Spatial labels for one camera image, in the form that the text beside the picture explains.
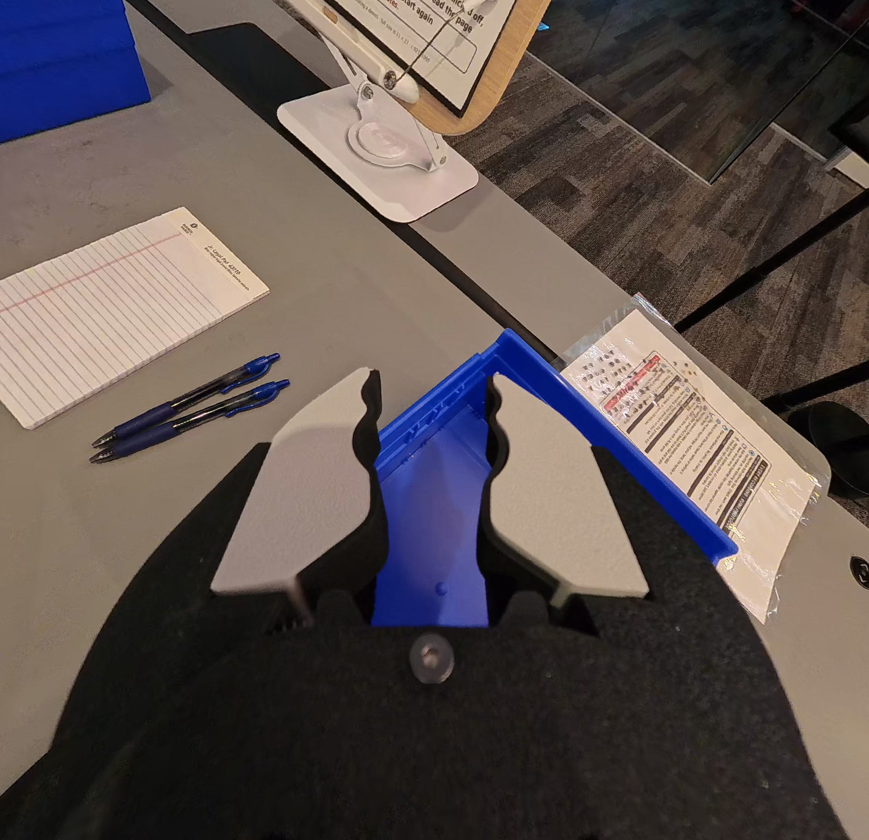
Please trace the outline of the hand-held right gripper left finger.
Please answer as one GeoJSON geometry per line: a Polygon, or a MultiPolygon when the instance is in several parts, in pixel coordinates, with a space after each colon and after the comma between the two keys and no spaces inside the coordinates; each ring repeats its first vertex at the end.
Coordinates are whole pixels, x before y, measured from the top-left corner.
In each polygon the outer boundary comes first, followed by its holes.
{"type": "Polygon", "coordinates": [[[381,374],[359,368],[277,432],[216,569],[214,594],[283,594],[294,606],[315,606],[344,590],[373,605],[388,554],[375,469],[381,413],[381,374]]]}

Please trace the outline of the printed sheet in plastic sleeve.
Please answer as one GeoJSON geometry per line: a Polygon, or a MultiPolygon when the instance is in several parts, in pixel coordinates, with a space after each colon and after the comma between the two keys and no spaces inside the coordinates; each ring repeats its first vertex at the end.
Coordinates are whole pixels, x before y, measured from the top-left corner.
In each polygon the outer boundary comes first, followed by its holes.
{"type": "Polygon", "coordinates": [[[721,375],[641,295],[562,352],[561,375],[711,527],[715,567],[759,623],[792,539],[831,484],[824,457],[721,375]]]}

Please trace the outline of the blue plastic bin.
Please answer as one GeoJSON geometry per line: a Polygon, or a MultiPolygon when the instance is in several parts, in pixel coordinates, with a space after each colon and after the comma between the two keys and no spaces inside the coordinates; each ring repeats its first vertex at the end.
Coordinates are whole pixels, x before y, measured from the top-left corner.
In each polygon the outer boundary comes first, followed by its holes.
{"type": "Polygon", "coordinates": [[[123,0],[1,0],[1,141],[147,103],[123,0]]]}
{"type": "Polygon", "coordinates": [[[593,410],[536,350],[505,330],[380,431],[375,468],[387,514],[388,557],[375,589],[380,627],[487,625],[476,530],[486,458],[486,380],[501,373],[558,411],[619,463],[711,560],[735,542],[593,410]]]}

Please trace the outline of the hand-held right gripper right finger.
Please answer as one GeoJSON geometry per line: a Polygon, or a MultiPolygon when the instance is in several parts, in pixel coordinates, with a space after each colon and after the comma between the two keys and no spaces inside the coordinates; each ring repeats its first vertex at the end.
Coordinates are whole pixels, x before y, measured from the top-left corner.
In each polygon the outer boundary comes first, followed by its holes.
{"type": "Polygon", "coordinates": [[[582,595],[645,598],[649,587],[594,447],[552,406],[502,374],[487,379],[479,568],[565,610],[582,595]]]}

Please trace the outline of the white stand base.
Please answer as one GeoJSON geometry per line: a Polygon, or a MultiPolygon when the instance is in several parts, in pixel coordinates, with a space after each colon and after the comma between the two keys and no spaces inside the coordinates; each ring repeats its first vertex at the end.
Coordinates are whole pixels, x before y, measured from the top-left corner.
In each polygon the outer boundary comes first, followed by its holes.
{"type": "Polygon", "coordinates": [[[374,211],[407,224],[471,191],[479,173],[324,39],[348,83],[280,105],[281,125],[374,211]]]}

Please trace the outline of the blue retractable pen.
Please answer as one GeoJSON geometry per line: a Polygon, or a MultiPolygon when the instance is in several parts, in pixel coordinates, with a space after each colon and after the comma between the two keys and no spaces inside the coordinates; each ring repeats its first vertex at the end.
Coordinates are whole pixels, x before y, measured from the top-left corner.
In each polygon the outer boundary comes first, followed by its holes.
{"type": "Polygon", "coordinates": [[[253,384],[257,379],[267,374],[272,364],[281,359],[280,353],[259,356],[233,369],[204,385],[190,390],[179,397],[161,403],[158,406],[145,411],[129,421],[116,425],[92,443],[95,449],[102,449],[117,441],[132,437],[138,432],[149,429],[152,426],[168,421],[185,411],[189,411],[194,405],[214,397],[226,396],[233,389],[242,388],[253,384]]]}
{"type": "Polygon", "coordinates": [[[268,382],[188,416],[161,422],[157,426],[138,432],[127,439],[112,443],[107,449],[92,455],[89,462],[101,464],[131,456],[139,451],[179,437],[181,434],[190,432],[209,422],[220,418],[232,418],[239,413],[263,407],[273,402],[279,393],[290,385],[291,382],[288,379],[268,382]]]}

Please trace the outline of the black floor stand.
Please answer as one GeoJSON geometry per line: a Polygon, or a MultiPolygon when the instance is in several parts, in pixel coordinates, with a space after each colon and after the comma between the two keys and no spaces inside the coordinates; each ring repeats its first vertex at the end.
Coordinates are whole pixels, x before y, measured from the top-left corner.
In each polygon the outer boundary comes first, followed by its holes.
{"type": "MultiPolygon", "coordinates": [[[[860,194],[810,227],[799,237],[760,264],[749,268],[722,291],[675,324],[684,333],[747,291],[755,288],[773,272],[800,253],[863,213],[868,207],[868,191],[860,194]]],[[[839,498],[860,499],[868,494],[868,424],[858,413],[824,396],[867,382],[868,362],[863,361],[796,389],[763,399],[768,411],[786,420],[826,459],[831,468],[830,494],[839,498]]]]}

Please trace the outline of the white lined notepad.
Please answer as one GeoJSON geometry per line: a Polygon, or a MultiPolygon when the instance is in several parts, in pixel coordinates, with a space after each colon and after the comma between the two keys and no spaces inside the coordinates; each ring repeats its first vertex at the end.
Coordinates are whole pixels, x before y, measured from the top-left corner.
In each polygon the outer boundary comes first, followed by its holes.
{"type": "Polygon", "coordinates": [[[32,431],[270,292],[184,207],[1,282],[1,400],[32,431]]]}

